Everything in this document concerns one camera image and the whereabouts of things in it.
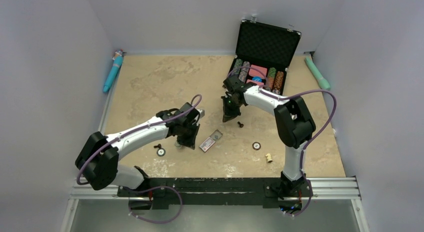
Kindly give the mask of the red staple box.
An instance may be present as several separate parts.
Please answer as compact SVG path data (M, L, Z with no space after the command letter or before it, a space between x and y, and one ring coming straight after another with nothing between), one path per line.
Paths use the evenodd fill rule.
M220 132L219 130L215 130L204 142L202 142L199 146L200 150L203 152L207 152L208 150L210 150L215 143L221 139L223 136L223 133Z

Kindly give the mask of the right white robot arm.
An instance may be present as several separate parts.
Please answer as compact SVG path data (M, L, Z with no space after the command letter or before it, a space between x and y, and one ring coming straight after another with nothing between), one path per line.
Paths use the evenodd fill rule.
M241 106L252 105L274 116L280 140L285 145L285 162L277 187L279 196L290 196L299 191L306 181L304 146L312 139L315 122L302 97L285 99L263 91L255 83L242 83L237 76L223 82L223 122L241 115Z

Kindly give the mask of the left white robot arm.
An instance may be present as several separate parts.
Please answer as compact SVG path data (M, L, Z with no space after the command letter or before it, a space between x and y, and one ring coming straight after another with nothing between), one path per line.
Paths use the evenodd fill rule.
M128 167L120 160L131 152L155 141L171 136L179 145L193 149L200 124L205 115L190 103L181 108L163 110L147 122L115 134L101 132L91 134L77 159L79 185L90 185L93 190L101 190L109 185L127 187L136 196L144 196L149 190L148 175L139 167Z

